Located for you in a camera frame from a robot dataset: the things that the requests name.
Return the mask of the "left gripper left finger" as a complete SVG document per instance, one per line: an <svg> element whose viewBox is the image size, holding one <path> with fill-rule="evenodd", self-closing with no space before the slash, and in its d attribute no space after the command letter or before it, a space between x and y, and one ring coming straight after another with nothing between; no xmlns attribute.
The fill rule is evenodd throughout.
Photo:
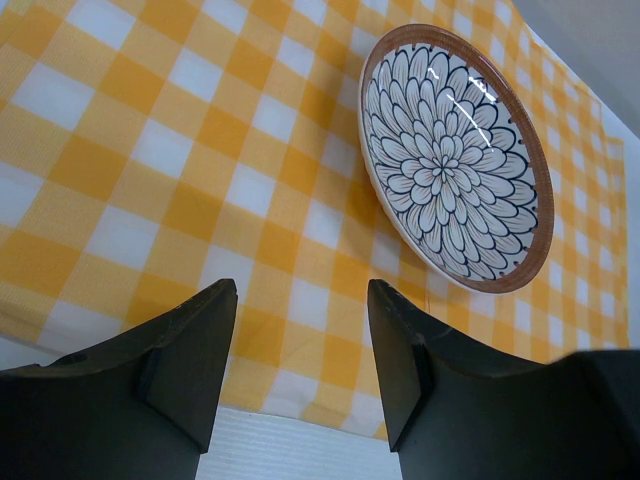
<svg viewBox="0 0 640 480"><path fill-rule="evenodd" d="M55 362L1 374L5 479L192 479L210 445L238 295L221 279Z"/></svg>

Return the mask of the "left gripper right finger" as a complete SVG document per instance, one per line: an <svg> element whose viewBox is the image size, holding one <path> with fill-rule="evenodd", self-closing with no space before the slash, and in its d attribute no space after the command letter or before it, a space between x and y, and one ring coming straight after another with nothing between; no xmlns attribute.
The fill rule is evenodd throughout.
<svg viewBox="0 0 640 480"><path fill-rule="evenodd" d="M390 449L406 479L635 479L639 354L501 352L382 280L367 308Z"/></svg>

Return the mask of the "yellow white checkered cloth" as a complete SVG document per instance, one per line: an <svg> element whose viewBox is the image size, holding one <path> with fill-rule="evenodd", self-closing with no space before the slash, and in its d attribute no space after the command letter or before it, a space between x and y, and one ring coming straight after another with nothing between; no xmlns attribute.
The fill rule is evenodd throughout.
<svg viewBox="0 0 640 480"><path fill-rule="evenodd" d="M377 39L447 28L497 65L549 162L536 278L474 294L375 197L356 100ZM238 297L225 404L384 437L366 290L382 278L502 351L629 343L623 144L509 1L5 1L1 331L58 354L220 278Z"/></svg>

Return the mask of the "patterned ceramic plate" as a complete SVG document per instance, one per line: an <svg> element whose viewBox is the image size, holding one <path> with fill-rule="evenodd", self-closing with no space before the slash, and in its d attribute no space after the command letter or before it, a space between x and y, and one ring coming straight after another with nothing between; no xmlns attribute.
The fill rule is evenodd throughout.
<svg viewBox="0 0 640 480"><path fill-rule="evenodd" d="M389 31L363 64L357 114L377 198L422 261L492 295L535 278L554 229L548 164L522 102L477 48L434 25Z"/></svg>

